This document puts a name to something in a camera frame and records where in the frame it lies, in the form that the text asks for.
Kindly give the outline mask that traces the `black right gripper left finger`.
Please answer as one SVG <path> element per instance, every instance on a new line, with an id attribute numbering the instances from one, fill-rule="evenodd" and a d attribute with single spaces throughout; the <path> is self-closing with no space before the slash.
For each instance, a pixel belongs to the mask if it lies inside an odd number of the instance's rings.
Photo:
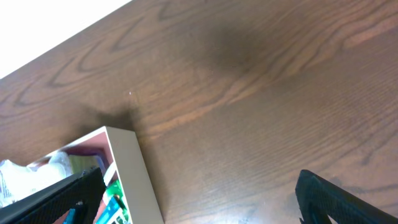
<path id="1" fill-rule="evenodd" d="M 55 223 L 69 211 L 73 223 L 93 223 L 106 190 L 101 169 L 92 167 L 1 209 L 1 223 Z"/>

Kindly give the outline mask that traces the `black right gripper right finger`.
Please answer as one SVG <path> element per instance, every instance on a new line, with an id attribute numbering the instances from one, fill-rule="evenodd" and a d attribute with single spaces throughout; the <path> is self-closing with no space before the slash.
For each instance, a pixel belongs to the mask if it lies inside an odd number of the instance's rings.
<path id="1" fill-rule="evenodd" d="M 355 197 L 309 170 L 301 170 L 295 194 L 301 224 L 397 223 L 397 218 Z"/>

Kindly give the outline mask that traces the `green Dettol soap box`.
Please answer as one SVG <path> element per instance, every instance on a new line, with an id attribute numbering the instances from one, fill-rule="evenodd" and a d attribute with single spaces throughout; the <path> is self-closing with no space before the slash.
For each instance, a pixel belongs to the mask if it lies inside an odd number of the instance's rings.
<path id="1" fill-rule="evenodd" d="M 121 187 L 121 183 L 118 179 L 116 179 L 115 181 L 110 183 L 106 188 L 106 191 L 103 196 L 103 202 L 105 203 L 106 206 L 112 197 L 116 197 L 118 199 L 118 202 L 119 202 L 121 208 L 123 209 L 123 214 L 126 219 L 125 223 L 130 223 L 131 219 L 129 217 L 129 212 L 127 209 L 126 198 L 124 196 L 124 193 L 123 193 L 123 190 Z"/>

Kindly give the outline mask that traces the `green white toothpaste tube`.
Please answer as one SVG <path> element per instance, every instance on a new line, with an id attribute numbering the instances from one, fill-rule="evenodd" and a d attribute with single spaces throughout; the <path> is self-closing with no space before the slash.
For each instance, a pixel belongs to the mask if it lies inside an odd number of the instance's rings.
<path id="1" fill-rule="evenodd" d="M 124 224 L 126 219 L 123 214 L 118 199 L 112 197 L 107 204 L 104 212 L 99 216 L 99 219 L 95 222 L 96 224 Z"/>

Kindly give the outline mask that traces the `blue disposable razor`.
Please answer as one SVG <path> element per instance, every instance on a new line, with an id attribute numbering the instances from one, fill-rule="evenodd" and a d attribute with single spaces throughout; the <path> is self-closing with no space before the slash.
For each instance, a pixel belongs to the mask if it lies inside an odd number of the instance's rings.
<path id="1" fill-rule="evenodd" d="M 66 218 L 63 221 L 63 224 L 74 224 L 75 223 L 76 210 L 74 208 L 68 211 Z"/>

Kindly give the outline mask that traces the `white patterned lotion tube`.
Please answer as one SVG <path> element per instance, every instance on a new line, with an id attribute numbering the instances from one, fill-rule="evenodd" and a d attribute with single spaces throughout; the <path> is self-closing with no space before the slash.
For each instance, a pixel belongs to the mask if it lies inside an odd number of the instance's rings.
<path id="1" fill-rule="evenodd" d="M 22 200 L 72 175 L 68 154 L 59 152 L 37 169 L 1 161 L 1 208 Z"/>

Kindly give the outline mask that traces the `clear pump bottle blue liquid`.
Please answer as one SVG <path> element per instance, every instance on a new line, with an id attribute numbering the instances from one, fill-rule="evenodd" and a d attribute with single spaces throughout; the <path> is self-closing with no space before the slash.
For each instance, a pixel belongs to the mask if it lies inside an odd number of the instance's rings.
<path id="1" fill-rule="evenodd" d="M 69 158 L 73 173 L 79 173 L 92 167 L 99 167 L 104 174 L 109 161 L 102 147 L 73 146 L 64 150 Z"/>

